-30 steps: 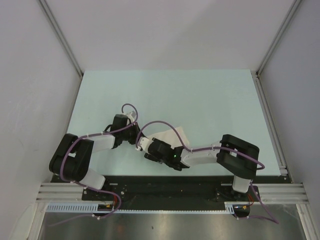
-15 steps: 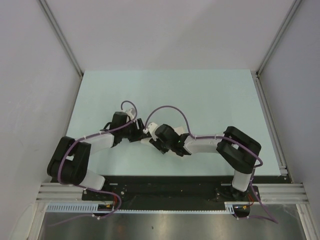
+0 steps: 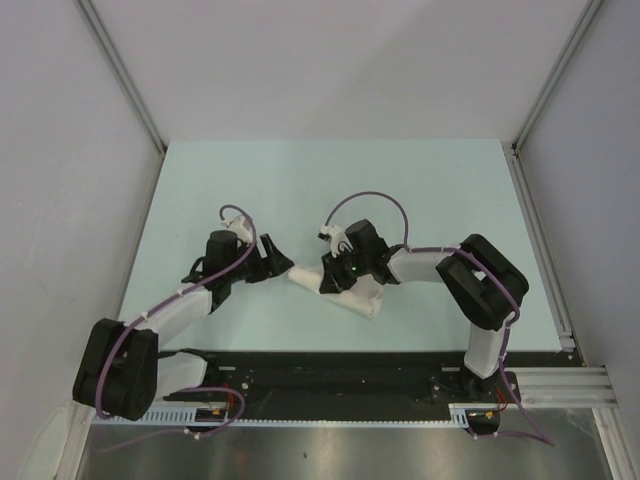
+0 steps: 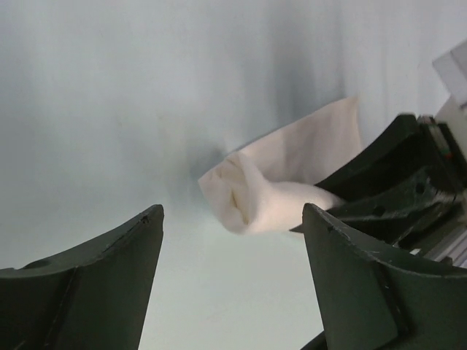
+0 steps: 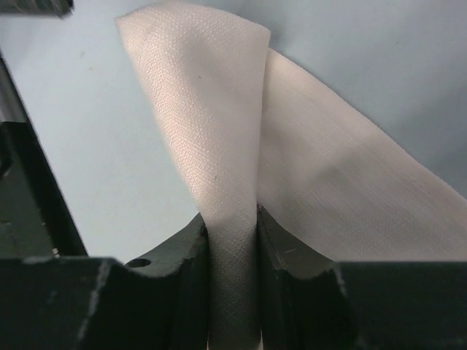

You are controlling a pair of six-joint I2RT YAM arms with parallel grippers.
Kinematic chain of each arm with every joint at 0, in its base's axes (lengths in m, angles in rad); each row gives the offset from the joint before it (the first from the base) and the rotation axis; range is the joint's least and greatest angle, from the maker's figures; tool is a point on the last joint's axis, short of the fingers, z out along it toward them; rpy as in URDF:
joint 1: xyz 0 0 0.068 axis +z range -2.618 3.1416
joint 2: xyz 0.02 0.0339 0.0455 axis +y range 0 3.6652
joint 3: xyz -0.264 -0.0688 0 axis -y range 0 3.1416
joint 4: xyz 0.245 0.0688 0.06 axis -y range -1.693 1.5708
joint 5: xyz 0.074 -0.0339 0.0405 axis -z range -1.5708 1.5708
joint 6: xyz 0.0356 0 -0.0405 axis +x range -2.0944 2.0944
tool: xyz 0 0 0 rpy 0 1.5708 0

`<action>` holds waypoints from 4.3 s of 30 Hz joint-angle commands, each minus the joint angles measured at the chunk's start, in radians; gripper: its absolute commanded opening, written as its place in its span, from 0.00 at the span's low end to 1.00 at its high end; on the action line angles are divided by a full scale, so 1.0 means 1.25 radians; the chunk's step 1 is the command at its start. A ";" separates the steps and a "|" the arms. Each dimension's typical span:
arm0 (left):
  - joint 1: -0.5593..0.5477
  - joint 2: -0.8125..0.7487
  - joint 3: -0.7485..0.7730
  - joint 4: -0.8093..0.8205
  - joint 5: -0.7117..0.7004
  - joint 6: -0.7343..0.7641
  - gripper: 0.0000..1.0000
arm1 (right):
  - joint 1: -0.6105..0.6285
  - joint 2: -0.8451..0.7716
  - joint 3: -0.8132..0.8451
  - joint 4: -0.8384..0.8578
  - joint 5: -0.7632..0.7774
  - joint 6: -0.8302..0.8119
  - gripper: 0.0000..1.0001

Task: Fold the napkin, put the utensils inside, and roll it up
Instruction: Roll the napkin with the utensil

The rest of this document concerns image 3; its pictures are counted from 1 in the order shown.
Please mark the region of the white cloth napkin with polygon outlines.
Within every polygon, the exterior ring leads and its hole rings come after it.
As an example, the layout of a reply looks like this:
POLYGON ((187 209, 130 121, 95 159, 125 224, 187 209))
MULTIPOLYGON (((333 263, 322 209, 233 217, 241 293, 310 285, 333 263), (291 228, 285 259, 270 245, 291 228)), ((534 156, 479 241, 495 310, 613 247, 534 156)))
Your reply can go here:
POLYGON ((366 318, 373 318, 379 313, 384 297, 384 288, 371 275, 359 278, 353 287, 341 293, 321 293, 322 274, 321 266, 310 268, 294 266, 288 272, 288 279, 316 296, 366 318))

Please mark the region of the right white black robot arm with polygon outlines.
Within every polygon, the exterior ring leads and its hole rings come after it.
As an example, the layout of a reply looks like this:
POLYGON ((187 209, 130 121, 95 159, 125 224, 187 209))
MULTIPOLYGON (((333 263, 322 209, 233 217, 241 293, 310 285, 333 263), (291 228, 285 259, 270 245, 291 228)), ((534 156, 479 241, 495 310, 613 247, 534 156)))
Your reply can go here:
POLYGON ((345 229, 323 226, 318 237, 330 244, 321 257, 321 294, 353 293, 365 277, 379 286, 445 285, 471 323, 462 391, 473 401, 484 401, 496 391, 495 373, 506 357, 508 330, 520 316, 529 282, 491 242, 472 234, 454 246, 390 246, 366 219, 345 229))

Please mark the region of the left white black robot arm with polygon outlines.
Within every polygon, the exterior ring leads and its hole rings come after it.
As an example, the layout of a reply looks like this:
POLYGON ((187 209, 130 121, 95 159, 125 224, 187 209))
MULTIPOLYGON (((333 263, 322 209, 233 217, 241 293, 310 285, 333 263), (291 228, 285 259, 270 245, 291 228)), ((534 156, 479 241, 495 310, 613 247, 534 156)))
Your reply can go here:
POLYGON ((203 256, 192 264, 175 294, 137 318, 97 321, 88 338, 72 387, 74 401, 101 418, 138 420, 163 396, 188 389, 214 397, 220 374, 192 353, 162 356, 162 348, 194 322, 215 312, 238 282, 255 284, 287 273, 294 265, 273 243, 231 230, 210 234, 203 256))

